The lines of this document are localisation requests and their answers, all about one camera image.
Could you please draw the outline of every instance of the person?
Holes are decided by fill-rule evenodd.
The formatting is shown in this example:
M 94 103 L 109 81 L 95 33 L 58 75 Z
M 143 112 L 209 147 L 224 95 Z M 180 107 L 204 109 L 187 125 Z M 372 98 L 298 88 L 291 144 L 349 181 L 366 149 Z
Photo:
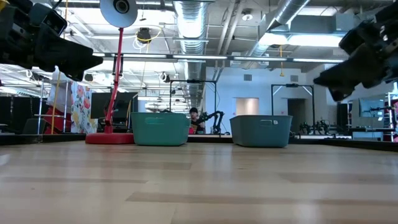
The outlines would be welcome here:
M 205 134 L 205 123 L 199 121 L 198 109 L 191 108 L 189 113 L 191 116 L 190 134 Z
M 50 95 L 47 98 L 47 105 L 49 106 L 49 109 L 46 112 L 46 115 L 52 115 L 52 110 L 54 107 L 54 101 L 55 101 L 55 90 L 57 88 L 57 81 L 58 81 L 58 73 L 59 73 L 58 67 L 55 67 L 55 71 L 52 74 L 52 79 L 50 80 L 51 83 L 51 90 L 50 90 Z M 65 123 L 65 132 L 70 132 L 70 126 L 71 126 L 71 117 L 70 114 L 72 112 L 72 83 L 71 80 L 64 74 L 60 73 L 60 83 L 58 86 L 58 93 L 57 93 L 57 101 L 55 102 L 55 117 L 54 117 L 54 134 L 59 134 L 63 132 L 63 117 L 56 117 L 56 115 L 63 116 L 65 112 L 65 100 L 67 99 L 67 120 Z M 51 134 L 51 124 L 52 124 L 52 117 L 51 116 L 45 116 L 44 120 L 48 122 L 48 126 L 44 131 L 44 134 Z

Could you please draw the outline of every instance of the black metal pole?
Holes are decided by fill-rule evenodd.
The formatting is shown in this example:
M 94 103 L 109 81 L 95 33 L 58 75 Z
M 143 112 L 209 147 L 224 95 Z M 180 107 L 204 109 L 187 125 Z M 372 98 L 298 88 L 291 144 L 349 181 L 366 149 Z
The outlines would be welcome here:
M 271 85 L 271 115 L 274 115 L 274 85 Z
M 214 112 L 217 111 L 217 82 L 214 82 Z
M 169 99 L 169 102 L 170 102 L 169 110 L 170 110 L 170 112 L 172 111 L 172 83 L 173 83 L 173 80 L 170 80 L 170 99 Z
M 311 86 L 312 90 L 312 126 L 313 126 L 313 134 L 315 135 L 315 92 L 313 90 L 313 86 Z

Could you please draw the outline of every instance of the black cap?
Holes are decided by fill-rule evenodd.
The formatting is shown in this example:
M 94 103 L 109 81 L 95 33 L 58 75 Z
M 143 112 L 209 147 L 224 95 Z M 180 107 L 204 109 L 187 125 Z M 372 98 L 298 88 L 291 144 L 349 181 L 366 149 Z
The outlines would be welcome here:
M 191 108 L 191 109 L 189 110 L 189 113 L 192 113 L 192 112 L 198 113 L 198 109 L 197 109 L 197 108 Z

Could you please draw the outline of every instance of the ceiling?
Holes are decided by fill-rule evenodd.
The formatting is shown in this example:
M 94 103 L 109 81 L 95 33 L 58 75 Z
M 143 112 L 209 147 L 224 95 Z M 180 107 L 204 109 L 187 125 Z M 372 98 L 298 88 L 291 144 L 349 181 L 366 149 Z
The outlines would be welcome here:
M 69 26 L 66 30 L 66 39 L 89 46 L 95 52 L 116 52 L 118 48 L 118 29 L 111 26 L 102 16 L 100 9 L 82 7 L 83 4 L 71 0 L 68 8 Z M 47 0 L 34 0 L 34 2 L 49 3 Z M 332 16 L 339 12 L 358 12 L 367 11 L 380 6 L 389 4 L 391 1 L 382 0 L 313 0 L 301 12 L 301 15 Z M 238 20 L 237 28 L 234 32 L 234 39 L 228 48 L 228 54 L 232 52 L 246 52 L 256 43 L 257 27 L 262 15 L 276 9 L 278 0 L 245 0 L 243 8 L 251 9 L 253 19 L 250 21 Z M 205 54 L 215 54 L 221 31 L 223 29 L 223 14 L 229 6 L 229 0 L 216 0 L 208 8 L 208 18 L 206 20 L 207 44 Z M 61 15 L 65 15 L 65 7 L 61 4 L 57 9 Z M 180 42 L 173 40 L 178 37 L 178 27 L 176 26 L 176 15 L 173 12 L 139 10 L 137 21 L 124 30 L 123 52 L 124 53 L 157 53 L 157 54 L 180 54 Z M 138 46 L 134 43 L 134 35 L 140 27 L 148 27 L 151 36 L 157 36 L 149 45 Z M 283 45 L 282 55 L 285 57 L 308 57 L 325 58 L 335 55 L 337 48 L 333 47 L 305 47 L 295 45 Z M 270 56 L 278 57 L 279 49 L 269 48 L 266 52 Z M 37 84 L 37 81 L 26 77 L 24 69 L 15 66 L 0 65 L 0 79 L 8 84 Z M 310 70 L 314 64 L 308 63 L 285 63 L 284 68 L 299 68 L 303 72 Z M 270 63 L 268 69 L 279 68 L 280 63 Z M 112 84 L 113 61 L 106 60 L 102 65 L 89 69 L 87 72 L 95 74 L 93 83 L 86 85 L 111 85 Z M 185 80 L 184 63 L 174 62 L 124 62 L 123 79 L 121 86 L 133 86 L 135 88 L 148 87 L 169 87 L 168 83 L 160 81 L 159 75 L 169 74 L 172 79 Z M 180 86 L 184 89 L 186 84 L 175 82 L 173 86 Z M 28 92 L 32 91 L 39 95 L 39 87 L 25 88 Z M 95 91 L 108 91 L 107 89 L 95 89 Z M 162 95 L 164 91 L 151 91 L 147 95 Z M 186 91 L 177 91 L 177 96 L 185 96 Z

